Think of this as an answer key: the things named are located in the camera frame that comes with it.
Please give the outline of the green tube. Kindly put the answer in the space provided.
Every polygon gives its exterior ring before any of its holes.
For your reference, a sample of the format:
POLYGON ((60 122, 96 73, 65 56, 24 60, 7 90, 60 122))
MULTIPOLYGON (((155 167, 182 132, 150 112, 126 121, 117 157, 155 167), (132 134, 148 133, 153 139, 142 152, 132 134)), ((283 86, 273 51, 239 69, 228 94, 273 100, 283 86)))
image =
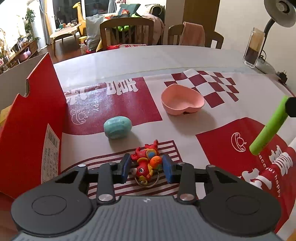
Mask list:
POLYGON ((271 119, 249 146, 249 150, 254 156, 257 156, 266 147, 266 145, 273 139, 281 126, 284 124, 288 117, 288 114, 285 110, 285 104, 289 98, 290 97, 288 96, 283 97, 271 119))

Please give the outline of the red parrot keychain toy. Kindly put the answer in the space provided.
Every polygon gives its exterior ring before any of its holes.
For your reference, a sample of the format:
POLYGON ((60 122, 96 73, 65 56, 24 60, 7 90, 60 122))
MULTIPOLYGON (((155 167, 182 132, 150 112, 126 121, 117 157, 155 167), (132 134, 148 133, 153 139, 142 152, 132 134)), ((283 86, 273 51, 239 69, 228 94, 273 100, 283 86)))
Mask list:
POLYGON ((163 160, 158 151, 159 141, 136 148, 131 154, 131 173, 136 183, 144 188, 152 188, 159 180, 159 172, 163 169, 163 160))

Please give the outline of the teal egg-shaped case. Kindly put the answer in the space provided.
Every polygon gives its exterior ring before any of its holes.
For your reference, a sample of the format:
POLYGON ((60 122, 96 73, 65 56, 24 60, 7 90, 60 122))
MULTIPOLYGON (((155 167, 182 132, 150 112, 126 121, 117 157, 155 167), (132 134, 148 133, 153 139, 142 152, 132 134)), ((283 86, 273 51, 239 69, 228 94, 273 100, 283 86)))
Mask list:
POLYGON ((132 121, 126 116, 115 116, 104 124, 105 135, 112 140, 126 137, 132 130, 132 121))

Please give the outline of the red white printed mat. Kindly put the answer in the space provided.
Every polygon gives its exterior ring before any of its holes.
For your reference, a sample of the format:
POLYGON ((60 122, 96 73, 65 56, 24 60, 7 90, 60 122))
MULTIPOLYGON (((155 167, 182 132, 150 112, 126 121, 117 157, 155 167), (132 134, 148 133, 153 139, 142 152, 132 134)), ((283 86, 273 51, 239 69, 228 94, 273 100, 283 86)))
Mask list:
POLYGON ((284 236, 295 228, 295 119, 288 118, 257 156, 249 146, 289 94, 263 75, 193 69, 77 87, 65 92, 61 170, 118 161, 158 140, 159 153, 175 162, 212 164, 273 194, 282 207, 276 231, 284 236), (168 114, 161 94, 172 84, 196 90, 205 105, 196 113, 168 114), (132 130, 112 140, 103 124, 115 116, 129 118, 132 130))

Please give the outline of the glass jar dark contents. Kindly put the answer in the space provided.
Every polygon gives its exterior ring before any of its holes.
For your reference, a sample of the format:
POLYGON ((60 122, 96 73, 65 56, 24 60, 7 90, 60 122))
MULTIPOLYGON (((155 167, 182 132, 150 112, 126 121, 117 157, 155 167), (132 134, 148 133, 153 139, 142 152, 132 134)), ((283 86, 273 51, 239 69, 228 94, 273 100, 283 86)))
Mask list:
POLYGON ((258 28, 253 28, 249 37, 248 45, 243 56, 243 62, 250 68, 254 68, 259 58, 260 51, 265 39, 265 33, 258 28))

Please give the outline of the pink heart-shaped bowl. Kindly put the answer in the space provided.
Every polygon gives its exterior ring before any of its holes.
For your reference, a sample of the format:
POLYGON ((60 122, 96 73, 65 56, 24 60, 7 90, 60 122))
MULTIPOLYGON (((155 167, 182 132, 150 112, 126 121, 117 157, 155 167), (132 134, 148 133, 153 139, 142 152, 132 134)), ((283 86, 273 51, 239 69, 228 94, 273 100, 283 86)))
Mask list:
POLYGON ((199 92, 179 84, 168 86, 161 94, 161 102, 170 115, 196 113, 205 105, 205 99, 199 92))

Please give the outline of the grey desk lamp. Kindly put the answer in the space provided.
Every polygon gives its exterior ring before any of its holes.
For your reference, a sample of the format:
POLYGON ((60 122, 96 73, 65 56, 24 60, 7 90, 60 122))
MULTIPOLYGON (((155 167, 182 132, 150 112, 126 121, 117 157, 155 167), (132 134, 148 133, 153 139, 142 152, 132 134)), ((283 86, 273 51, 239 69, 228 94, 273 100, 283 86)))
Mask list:
POLYGON ((295 1, 264 1, 269 15, 256 68, 265 74, 295 70, 295 1))

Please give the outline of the red cardboard box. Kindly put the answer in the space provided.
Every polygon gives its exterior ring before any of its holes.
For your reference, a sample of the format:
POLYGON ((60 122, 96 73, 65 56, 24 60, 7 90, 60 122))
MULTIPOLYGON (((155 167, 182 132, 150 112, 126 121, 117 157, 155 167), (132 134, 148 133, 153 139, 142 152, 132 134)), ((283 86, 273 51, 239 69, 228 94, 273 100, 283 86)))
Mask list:
POLYGON ((48 53, 26 82, 29 93, 16 95, 1 130, 1 193, 13 199, 61 171, 67 103, 48 53))

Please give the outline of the chair with pink towel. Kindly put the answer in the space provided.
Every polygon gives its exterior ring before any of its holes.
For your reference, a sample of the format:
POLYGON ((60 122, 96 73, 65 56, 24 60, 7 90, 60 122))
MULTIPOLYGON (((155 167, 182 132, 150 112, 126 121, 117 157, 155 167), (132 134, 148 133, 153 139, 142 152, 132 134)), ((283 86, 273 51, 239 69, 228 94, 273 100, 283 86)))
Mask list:
POLYGON ((173 45, 177 37, 176 45, 210 48, 212 41, 216 41, 216 49, 222 49, 224 37, 215 31, 205 31, 199 24, 183 22, 181 25, 173 25, 168 29, 167 44, 173 45))

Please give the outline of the red seat cushion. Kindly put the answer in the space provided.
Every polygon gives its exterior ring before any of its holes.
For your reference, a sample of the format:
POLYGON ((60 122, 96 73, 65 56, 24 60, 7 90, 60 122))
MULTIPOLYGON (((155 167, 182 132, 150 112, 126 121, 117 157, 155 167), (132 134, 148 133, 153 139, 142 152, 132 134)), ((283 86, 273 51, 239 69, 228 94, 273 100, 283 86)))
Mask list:
POLYGON ((143 47, 146 44, 118 44, 118 45, 110 45, 107 47, 107 50, 115 50, 120 48, 133 48, 133 47, 143 47))

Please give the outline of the wooden dining chair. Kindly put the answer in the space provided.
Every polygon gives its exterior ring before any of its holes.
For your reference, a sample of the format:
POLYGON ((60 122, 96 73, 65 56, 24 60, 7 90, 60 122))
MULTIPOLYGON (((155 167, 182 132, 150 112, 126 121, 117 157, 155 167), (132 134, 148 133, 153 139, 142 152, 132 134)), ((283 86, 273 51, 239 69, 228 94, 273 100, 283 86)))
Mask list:
POLYGON ((102 51, 119 44, 152 45, 154 22, 147 18, 115 18, 100 24, 102 51))

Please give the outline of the wooden tv cabinet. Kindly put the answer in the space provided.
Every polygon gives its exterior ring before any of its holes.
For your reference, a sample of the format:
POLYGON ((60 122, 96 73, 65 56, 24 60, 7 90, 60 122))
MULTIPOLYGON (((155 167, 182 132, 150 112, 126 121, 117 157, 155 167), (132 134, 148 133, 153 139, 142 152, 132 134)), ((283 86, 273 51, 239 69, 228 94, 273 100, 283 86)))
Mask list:
POLYGON ((5 57, 3 59, 3 63, 1 64, 1 74, 33 57, 38 56, 38 54, 37 40, 24 44, 24 46, 12 54, 12 56, 9 58, 5 57))

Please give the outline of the wooden coffee table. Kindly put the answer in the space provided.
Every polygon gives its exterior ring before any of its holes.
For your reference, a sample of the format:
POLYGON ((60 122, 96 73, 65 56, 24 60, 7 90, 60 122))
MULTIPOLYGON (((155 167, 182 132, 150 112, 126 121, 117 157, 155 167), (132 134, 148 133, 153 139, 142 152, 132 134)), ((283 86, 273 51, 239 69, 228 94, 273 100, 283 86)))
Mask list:
POLYGON ((76 33, 80 33, 79 27, 81 24, 74 25, 73 27, 66 27, 59 29, 59 31, 54 32, 50 35, 50 39, 52 40, 53 44, 53 53, 54 56, 56 56, 56 41, 57 40, 62 40, 67 37, 74 37, 76 43, 78 44, 77 36, 76 33))

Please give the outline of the yellow giraffe toy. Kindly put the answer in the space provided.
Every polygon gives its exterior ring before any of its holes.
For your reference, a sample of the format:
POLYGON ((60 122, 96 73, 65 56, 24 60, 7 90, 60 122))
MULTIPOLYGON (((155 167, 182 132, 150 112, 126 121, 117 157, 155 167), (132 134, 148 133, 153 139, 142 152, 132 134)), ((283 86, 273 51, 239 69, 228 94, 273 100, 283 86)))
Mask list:
POLYGON ((84 36, 84 31, 86 30, 86 21, 82 16, 81 2, 75 3, 73 8, 77 10, 79 33, 81 36, 84 36))

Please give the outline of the sofa with clothes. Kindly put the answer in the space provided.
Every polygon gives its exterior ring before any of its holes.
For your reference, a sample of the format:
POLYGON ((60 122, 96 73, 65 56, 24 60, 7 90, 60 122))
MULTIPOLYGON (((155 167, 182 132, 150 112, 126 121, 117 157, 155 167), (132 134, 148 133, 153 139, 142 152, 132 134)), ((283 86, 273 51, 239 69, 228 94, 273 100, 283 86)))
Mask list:
POLYGON ((116 12, 86 18, 86 45, 94 51, 101 41, 99 25, 113 18, 143 17, 154 21, 153 45, 162 43, 165 30, 165 7, 160 4, 120 4, 116 12))

